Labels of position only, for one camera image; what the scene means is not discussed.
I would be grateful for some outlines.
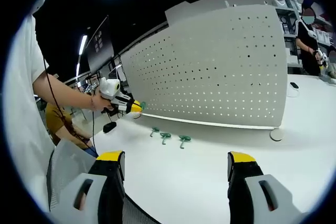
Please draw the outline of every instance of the black ceiling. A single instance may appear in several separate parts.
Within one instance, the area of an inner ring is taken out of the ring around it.
[[[110,17],[114,51],[118,52],[166,21],[165,10],[182,1],[197,0],[46,0],[35,15],[37,40],[50,72],[57,72],[65,81],[75,76],[81,36],[90,37],[106,15]],[[84,59],[80,72],[88,70]]]

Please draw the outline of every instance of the person in black shirt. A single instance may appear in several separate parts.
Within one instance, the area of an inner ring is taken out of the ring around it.
[[[321,56],[316,50],[319,48],[316,34],[313,32],[311,24],[316,18],[315,12],[311,8],[303,11],[302,20],[297,22],[296,44],[301,49],[301,60],[304,70],[312,75],[320,74],[319,61]]]

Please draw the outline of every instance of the white wall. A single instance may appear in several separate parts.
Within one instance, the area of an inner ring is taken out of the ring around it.
[[[165,14],[168,24],[169,26],[172,26],[185,18],[212,10],[226,8],[225,1],[228,1],[230,6],[233,6],[233,4],[238,6],[264,4],[264,1],[266,1],[269,5],[272,4],[272,0],[199,0],[193,3],[182,2],[166,10]]]

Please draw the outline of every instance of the face mask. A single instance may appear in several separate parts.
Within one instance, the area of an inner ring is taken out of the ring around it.
[[[314,22],[315,17],[305,16],[305,17],[302,17],[302,19],[307,25],[310,25]]]

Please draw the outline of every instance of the fluorescent light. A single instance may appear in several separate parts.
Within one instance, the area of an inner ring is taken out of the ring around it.
[[[77,68],[76,68],[76,77],[78,77],[79,74],[79,63],[77,64]]]
[[[80,43],[79,53],[78,53],[79,55],[81,55],[83,53],[85,42],[86,42],[87,38],[88,38],[87,35],[83,35],[82,42]]]

